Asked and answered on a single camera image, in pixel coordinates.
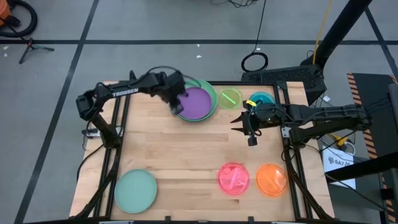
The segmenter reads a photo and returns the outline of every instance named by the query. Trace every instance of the wooden tabletop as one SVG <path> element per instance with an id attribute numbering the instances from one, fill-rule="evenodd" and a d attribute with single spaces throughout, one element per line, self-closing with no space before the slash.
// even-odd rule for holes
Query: wooden tabletop
<path id="1" fill-rule="evenodd" d="M 256 91 L 274 95 L 271 86 L 235 88 L 239 88 L 244 100 Z M 307 104 L 302 83 L 288 83 L 288 91 L 291 103 Z M 113 106 L 114 100 L 109 100 L 104 106 L 102 115 L 107 122 L 111 121 Z M 114 203 L 111 219 L 164 220 L 165 216 L 170 215 L 172 220 L 246 221 L 253 216 L 256 221 L 294 221 L 289 188 L 282 196 L 269 198 L 258 191 L 254 181 L 256 171 L 263 164 L 277 164 L 286 171 L 285 162 L 280 158 L 280 129 L 262 129 L 262 136 L 257 138 L 258 145 L 249 147 L 247 136 L 231 130 L 242 124 L 229 123 L 241 111 L 242 106 L 238 110 L 217 107 L 206 121 L 189 123 L 172 116 L 168 106 L 157 96 L 132 95 L 118 178 L 131 169 L 148 170 L 156 178 L 158 193 L 152 206 L 139 214 L 125 213 Z M 315 141 L 309 144 L 317 147 Z M 85 156 L 99 145 L 100 139 L 89 140 Z M 104 149 L 100 150 L 82 167 L 70 215 L 76 215 L 98 188 L 104 152 Z M 302 149 L 301 153 L 309 191 L 323 209 L 334 217 L 319 153 L 309 147 Z M 232 197 L 218 187 L 218 169 L 227 162 L 242 163 L 249 171 L 251 184 L 242 195 Z M 297 194 L 301 216 L 305 217 L 298 188 Z M 104 214 L 105 205 L 103 203 L 101 214 Z"/>

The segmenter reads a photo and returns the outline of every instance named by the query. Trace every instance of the pink object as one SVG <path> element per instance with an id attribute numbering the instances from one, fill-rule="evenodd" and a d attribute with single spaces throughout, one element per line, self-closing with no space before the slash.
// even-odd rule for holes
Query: pink object
<path id="1" fill-rule="evenodd" d="M 248 170 L 236 162 L 230 162 L 218 171 L 218 185 L 228 195 L 243 194 L 249 187 Z"/>

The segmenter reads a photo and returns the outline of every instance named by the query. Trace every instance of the plastic bowl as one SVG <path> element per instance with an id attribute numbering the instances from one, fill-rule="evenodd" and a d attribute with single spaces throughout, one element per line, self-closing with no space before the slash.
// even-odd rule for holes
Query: plastic bowl
<path id="1" fill-rule="evenodd" d="M 203 118 L 200 118 L 200 119 L 187 119 L 187 118 L 184 118 L 181 115 L 178 115 L 181 119 L 183 119 L 185 121 L 190 121 L 190 122 L 204 121 L 207 118 L 209 118 L 214 113 L 214 111 L 217 108 L 217 103 L 218 103 L 217 92 L 213 88 L 213 86 L 210 85 L 210 83 L 208 83 L 208 82 L 206 82 L 204 80 L 197 80 L 197 82 L 200 83 L 201 88 L 206 90 L 207 93 L 210 95 L 210 97 L 211 97 L 211 109 L 210 109 L 210 112 L 206 116 L 204 116 Z M 185 81 L 185 88 L 199 87 L 197 82 L 193 81 L 193 80 L 187 80 L 187 81 Z"/>

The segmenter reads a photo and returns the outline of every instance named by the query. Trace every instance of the orange object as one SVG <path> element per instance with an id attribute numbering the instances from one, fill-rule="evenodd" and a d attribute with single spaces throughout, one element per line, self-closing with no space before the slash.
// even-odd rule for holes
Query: orange object
<path id="1" fill-rule="evenodd" d="M 284 170 L 275 164 L 264 164 L 256 173 L 257 188 L 267 197 L 281 196 L 287 185 Z"/>
<path id="2" fill-rule="evenodd" d="M 7 16 L 11 15 L 10 7 L 6 0 L 0 0 L 0 17 L 1 19 L 6 19 Z"/>

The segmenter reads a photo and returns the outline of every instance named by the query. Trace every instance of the green dish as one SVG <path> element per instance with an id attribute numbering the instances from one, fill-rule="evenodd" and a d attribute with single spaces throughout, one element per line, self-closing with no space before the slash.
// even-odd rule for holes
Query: green dish
<path id="1" fill-rule="evenodd" d="M 190 87 L 201 87 L 202 89 L 206 90 L 207 93 L 210 95 L 211 97 L 211 109 L 210 112 L 204 116 L 201 119 L 187 119 L 184 118 L 183 116 L 178 115 L 181 119 L 185 120 L 185 121 L 191 121 L 191 122 L 198 122 L 198 121 L 204 121 L 207 118 L 209 118 L 214 111 L 217 108 L 217 102 L 218 102 L 218 97 L 217 97 L 217 92 L 216 90 L 213 88 L 212 85 L 210 85 L 210 83 L 204 81 L 204 80 L 186 80 L 185 81 L 185 88 L 190 88 Z"/>
<path id="2" fill-rule="evenodd" d="M 114 189 L 118 207 L 127 213 L 140 213 L 152 205 L 156 198 L 155 177 L 143 169 L 133 169 L 120 177 Z"/>

